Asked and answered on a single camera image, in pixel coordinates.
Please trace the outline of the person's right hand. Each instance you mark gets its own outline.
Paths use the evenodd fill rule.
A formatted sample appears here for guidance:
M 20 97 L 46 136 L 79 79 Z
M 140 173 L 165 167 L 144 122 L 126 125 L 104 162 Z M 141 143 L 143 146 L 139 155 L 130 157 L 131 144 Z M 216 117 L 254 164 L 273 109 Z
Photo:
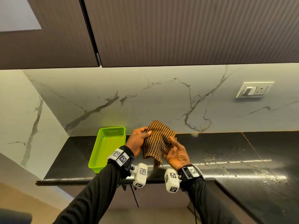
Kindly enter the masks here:
M 176 171 L 187 165 L 191 164 L 187 151 L 183 145 L 178 142 L 178 147 L 172 147 L 168 153 L 163 154 L 167 163 Z

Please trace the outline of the person's left hand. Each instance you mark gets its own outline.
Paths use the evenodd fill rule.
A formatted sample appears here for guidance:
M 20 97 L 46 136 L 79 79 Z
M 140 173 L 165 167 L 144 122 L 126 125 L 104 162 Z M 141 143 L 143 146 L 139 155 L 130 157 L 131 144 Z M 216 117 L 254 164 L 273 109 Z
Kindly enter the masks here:
M 133 130 L 132 134 L 125 144 L 133 152 L 134 157 L 137 157 L 140 154 L 141 146 L 143 145 L 145 140 L 140 138 L 140 134 L 142 132 L 147 132 L 147 127 Z

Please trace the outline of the brown checked cloth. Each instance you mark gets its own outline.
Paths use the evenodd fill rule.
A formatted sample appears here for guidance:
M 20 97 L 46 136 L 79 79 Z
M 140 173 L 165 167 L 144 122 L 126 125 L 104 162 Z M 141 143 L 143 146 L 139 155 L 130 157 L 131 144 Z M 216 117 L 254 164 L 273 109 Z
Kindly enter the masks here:
M 154 166 L 159 167 L 162 165 L 162 157 L 167 154 L 173 147 L 170 142 L 170 137 L 176 139 L 176 132 L 171 130 L 167 125 L 159 120 L 154 120 L 148 126 L 146 132 L 151 131 L 151 135 L 144 139 L 141 147 L 143 158 L 153 158 Z

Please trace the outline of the person's left forearm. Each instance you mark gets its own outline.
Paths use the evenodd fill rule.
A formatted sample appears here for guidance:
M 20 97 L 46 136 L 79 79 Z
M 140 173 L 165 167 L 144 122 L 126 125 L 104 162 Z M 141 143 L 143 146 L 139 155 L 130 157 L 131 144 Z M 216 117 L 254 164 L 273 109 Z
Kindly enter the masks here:
M 115 195 L 121 176 L 121 167 L 116 161 L 109 160 L 53 224 L 99 224 Z

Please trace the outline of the person's right forearm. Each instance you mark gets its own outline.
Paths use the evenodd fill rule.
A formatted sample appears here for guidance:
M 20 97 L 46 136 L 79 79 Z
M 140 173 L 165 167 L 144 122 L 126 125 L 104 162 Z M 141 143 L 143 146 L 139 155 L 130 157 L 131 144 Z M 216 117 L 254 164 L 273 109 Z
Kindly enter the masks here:
M 180 188 L 188 193 L 202 224 L 241 224 L 221 200 L 210 191 L 202 177 L 183 180 Z

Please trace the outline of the black left wrist band with markers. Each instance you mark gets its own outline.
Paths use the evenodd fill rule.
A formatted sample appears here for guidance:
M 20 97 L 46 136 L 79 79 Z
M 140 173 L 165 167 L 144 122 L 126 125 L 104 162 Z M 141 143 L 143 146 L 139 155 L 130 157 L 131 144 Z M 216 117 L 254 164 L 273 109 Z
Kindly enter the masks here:
M 133 161 L 134 153 L 126 145 L 115 149 L 115 151 L 107 158 L 107 164 L 112 163 L 118 170 L 120 170 L 122 179 L 130 176 Z

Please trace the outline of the black wrist band with markers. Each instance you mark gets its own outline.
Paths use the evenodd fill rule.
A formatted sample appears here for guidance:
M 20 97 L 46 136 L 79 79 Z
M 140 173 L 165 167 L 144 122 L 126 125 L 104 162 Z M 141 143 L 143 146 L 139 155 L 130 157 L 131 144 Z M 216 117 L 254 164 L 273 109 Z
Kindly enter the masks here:
M 115 151 L 107 158 L 107 164 L 112 163 L 118 170 L 120 170 L 122 179 L 130 176 L 133 161 L 134 153 L 126 145 L 115 149 Z
M 202 180 L 204 180 L 203 174 L 200 169 L 193 164 L 187 164 L 181 167 L 178 170 L 178 178 L 180 180 L 180 184 L 195 178 L 201 178 Z

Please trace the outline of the black right wrist band with markers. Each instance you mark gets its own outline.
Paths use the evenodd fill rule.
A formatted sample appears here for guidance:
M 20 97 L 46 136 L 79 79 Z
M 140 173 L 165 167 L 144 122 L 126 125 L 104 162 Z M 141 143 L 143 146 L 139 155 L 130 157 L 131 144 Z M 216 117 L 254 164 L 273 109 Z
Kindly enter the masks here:
M 193 164 L 187 164 L 181 167 L 178 170 L 178 178 L 180 180 L 180 184 L 195 178 L 201 178 L 202 180 L 204 180 L 203 174 L 200 169 Z

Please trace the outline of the green plastic basket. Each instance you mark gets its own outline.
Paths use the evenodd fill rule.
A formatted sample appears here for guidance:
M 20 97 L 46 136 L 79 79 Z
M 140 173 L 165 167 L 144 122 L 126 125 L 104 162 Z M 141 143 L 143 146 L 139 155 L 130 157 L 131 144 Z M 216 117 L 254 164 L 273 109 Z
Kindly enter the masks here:
M 107 158 L 126 141 L 125 127 L 101 128 L 96 137 L 88 167 L 98 174 L 106 165 Z

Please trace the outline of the wide brown upper cabinet door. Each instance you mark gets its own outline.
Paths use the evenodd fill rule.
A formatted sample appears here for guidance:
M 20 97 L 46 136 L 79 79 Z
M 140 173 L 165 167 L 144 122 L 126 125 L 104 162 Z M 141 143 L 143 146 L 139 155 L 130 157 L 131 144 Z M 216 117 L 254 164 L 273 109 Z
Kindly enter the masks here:
M 103 67 L 299 63 L 299 0 L 84 0 Z

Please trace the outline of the narrow brown upper cabinet door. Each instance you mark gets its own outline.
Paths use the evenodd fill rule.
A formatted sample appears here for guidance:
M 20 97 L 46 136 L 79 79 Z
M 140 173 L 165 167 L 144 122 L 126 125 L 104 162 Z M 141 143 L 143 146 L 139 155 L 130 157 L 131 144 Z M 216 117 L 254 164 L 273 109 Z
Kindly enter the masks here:
M 0 32 L 0 70 L 99 67 L 81 0 L 27 0 L 40 30 Z

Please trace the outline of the dark blue-grey object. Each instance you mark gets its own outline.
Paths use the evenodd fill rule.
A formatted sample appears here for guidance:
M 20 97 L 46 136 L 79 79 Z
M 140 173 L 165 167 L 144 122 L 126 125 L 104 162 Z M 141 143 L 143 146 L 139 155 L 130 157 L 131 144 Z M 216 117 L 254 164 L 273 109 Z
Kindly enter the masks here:
M 31 224 L 32 214 L 0 208 L 0 224 Z

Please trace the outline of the white wall switch socket plate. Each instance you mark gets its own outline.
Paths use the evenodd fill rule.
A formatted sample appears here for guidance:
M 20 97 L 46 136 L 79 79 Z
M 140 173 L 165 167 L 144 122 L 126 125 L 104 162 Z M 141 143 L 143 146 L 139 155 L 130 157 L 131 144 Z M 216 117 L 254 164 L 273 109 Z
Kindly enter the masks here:
M 236 98 L 261 98 L 271 90 L 275 82 L 244 82 Z

